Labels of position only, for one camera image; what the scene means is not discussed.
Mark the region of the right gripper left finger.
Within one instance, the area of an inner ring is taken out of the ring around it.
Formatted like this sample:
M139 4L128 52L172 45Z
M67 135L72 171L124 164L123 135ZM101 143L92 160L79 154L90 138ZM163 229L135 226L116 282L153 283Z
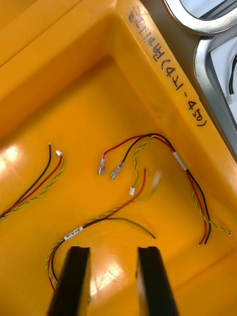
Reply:
M85 316L90 296L90 248L73 246L67 253L49 316Z

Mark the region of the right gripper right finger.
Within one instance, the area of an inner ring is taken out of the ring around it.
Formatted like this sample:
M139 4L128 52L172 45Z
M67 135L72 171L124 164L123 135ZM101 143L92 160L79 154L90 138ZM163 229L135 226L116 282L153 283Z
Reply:
M140 316L179 314L160 251L155 246L138 247L137 289Z

